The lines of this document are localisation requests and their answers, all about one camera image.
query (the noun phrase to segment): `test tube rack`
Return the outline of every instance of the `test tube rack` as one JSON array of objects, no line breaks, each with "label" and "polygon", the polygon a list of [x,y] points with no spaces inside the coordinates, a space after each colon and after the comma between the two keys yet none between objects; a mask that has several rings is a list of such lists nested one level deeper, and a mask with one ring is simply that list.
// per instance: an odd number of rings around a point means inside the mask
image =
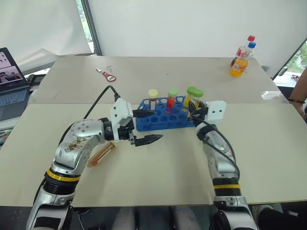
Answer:
[{"label": "test tube rack", "polygon": [[[176,97],[174,108],[166,109],[167,97],[157,98],[155,115],[136,118],[138,131],[151,131],[171,128],[194,127],[188,120],[189,109],[183,105],[185,96]],[[149,110],[149,99],[142,100],[138,109]]]}]

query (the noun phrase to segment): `red liquid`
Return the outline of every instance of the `red liquid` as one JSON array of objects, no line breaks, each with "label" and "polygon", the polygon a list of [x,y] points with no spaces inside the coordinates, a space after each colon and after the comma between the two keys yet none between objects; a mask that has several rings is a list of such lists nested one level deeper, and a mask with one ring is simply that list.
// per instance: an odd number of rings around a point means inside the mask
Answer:
[{"label": "red liquid", "polygon": [[175,97],[168,97],[166,107],[169,109],[174,108],[175,101],[176,101]]}]

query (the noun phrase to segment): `laptop screen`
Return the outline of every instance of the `laptop screen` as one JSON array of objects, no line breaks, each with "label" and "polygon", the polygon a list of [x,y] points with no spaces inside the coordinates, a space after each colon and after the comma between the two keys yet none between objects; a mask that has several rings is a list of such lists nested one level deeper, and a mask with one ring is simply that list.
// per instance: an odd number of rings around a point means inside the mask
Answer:
[{"label": "laptop screen", "polygon": [[11,63],[4,52],[0,52],[0,85],[20,81],[23,77],[15,66]]}]

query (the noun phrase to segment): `white table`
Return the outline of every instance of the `white table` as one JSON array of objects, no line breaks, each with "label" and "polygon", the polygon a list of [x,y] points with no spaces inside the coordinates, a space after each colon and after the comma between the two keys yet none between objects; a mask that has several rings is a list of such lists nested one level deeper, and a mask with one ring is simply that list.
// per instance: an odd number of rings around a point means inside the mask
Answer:
[{"label": "white table", "polygon": [[[89,118],[109,117],[111,106],[97,105]],[[32,205],[59,138],[89,107],[26,108],[1,150],[0,206]],[[307,200],[307,129],[292,105],[229,104],[219,129],[233,145],[249,203]],[[149,133],[164,137],[140,147],[121,141],[96,167],[86,168],[73,205],[211,205],[213,185],[195,129],[135,132]]]},{"label": "white table", "polygon": [[[178,95],[186,95],[188,86],[204,90],[204,101],[227,103],[267,103],[263,91],[279,91],[252,59],[246,73],[230,75],[231,58],[226,57],[59,57],[44,77],[31,103],[91,104],[110,83],[96,71],[100,68],[117,77],[111,85],[132,104],[148,97],[149,89],[157,89],[166,97],[175,86]],[[113,103],[107,93],[100,103]]]}]

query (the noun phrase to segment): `keychain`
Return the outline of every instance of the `keychain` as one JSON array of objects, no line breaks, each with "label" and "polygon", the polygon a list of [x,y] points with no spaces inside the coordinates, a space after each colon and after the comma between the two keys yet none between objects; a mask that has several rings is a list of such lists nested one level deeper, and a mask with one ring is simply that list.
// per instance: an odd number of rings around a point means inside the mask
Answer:
[{"label": "keychain", "polygon": [[96,70],[99,72],[99,73],[102,73],[102,75],[104,75],[106,77],[106,80],[109,81],[109,82],[112,82],[112,81],[115,81],[116,80],[116,77],[111,75],[111,74],[108,74],[107,72],[104,72],[102,71],[101,69],[99,68],[96,68]]}]

